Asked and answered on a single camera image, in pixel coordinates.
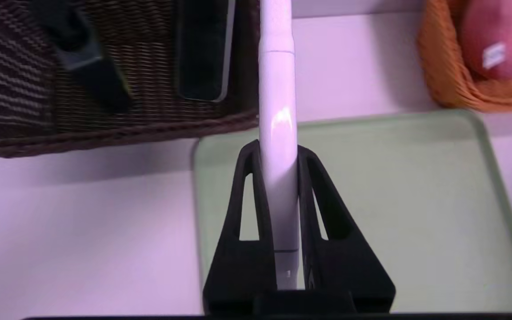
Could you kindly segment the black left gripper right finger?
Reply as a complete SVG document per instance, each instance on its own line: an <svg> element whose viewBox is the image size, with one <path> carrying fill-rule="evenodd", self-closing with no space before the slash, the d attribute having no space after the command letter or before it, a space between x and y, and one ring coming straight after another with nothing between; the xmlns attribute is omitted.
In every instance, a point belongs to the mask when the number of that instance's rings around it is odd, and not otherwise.
<svg viewBox="0 0 512 320"><path fill-rule="evenodd" d="M358 313L390 312L396 286L325 166L303 146L297 160L305 289L344 294Z"/></svg>

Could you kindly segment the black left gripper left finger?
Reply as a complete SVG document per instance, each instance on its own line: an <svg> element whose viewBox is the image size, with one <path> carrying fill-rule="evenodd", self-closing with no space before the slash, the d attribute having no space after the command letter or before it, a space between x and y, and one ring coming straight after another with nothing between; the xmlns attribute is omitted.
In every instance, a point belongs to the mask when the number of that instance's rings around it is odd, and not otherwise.
<svg viewBox="0 0 512 320"><path fill-rule="evenodd" d="M252 175L259 239L240 239L244 182ZM203 287L204 311L210 316L249 316L254 301L276 292L276 256L268 197L261 169L260 142L246 144L236 160L224 225Z"/></svg>

